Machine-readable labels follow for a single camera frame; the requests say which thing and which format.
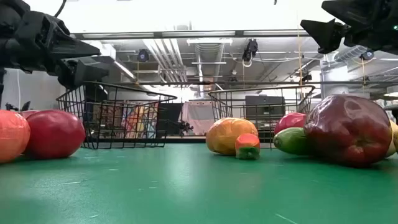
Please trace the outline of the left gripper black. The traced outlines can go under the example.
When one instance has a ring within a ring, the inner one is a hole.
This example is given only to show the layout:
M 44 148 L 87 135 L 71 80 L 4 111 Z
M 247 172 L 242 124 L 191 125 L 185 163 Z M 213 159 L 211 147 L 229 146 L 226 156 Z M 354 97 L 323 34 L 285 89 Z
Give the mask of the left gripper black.
M 25 72 L 53 73 L 60 59 L 99 55 L 100 50 L 70 37 L 64 22 L 43 12 L 1 13 L 1 66 Z M 58 64 L 58 82 L 74 90 L 84 82 L 98 81 L 109 75 L 109 65 L 67 60 Z

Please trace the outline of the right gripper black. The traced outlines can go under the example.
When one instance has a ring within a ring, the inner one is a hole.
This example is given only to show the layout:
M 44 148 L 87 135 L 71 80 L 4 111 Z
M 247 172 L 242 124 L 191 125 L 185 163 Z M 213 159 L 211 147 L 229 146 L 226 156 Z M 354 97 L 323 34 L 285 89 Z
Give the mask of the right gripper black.
M 318 53 L 338 49 L 346 34 L 346 44 L 397 54 L 397 0 L 323 1 L 322 9 L 348 24 L 349 30 L 335 19 L 301 20 L 300 25 L 318 44 Z

